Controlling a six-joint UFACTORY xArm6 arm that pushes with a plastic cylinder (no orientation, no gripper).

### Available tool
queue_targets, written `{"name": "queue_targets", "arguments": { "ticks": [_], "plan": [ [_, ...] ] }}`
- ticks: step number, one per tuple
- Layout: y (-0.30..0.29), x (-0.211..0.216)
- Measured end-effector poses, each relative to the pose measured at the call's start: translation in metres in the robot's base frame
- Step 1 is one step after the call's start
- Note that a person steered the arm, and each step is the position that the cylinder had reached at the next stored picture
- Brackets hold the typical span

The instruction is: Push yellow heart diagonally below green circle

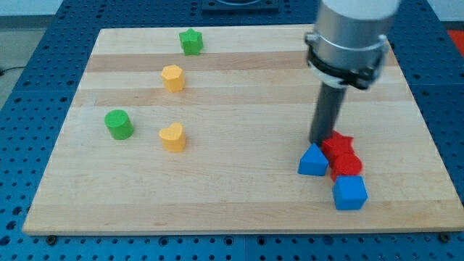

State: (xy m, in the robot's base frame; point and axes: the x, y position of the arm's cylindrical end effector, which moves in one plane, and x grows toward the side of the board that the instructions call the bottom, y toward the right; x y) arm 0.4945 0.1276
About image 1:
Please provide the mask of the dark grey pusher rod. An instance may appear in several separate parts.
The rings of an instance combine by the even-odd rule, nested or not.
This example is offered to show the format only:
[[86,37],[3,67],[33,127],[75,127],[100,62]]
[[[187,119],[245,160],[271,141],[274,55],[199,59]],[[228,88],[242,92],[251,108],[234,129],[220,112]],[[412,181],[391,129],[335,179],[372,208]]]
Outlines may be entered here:
[[321,84],[310,126],[310,143],[322,144],[332,136],[346,90],[346,88],[334,88],[325,83]]

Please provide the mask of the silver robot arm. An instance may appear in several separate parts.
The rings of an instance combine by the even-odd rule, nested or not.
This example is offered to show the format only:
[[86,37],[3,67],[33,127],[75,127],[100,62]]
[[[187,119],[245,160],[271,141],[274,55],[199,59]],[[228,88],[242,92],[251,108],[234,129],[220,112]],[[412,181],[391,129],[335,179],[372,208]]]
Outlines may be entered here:
[[348,87],[370,88],[389,50],[387,33],[400,0],[321,0],[305,34],[307,63],[321,81],[309,132],[320,146],[330,138]]

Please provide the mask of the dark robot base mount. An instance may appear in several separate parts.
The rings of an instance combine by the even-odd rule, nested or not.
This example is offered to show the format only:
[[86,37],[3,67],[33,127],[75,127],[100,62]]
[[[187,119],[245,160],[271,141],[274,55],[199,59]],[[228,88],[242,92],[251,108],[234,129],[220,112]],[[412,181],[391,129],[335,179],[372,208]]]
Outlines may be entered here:
[[277,11],[280,0],[201,0],[203,12]]

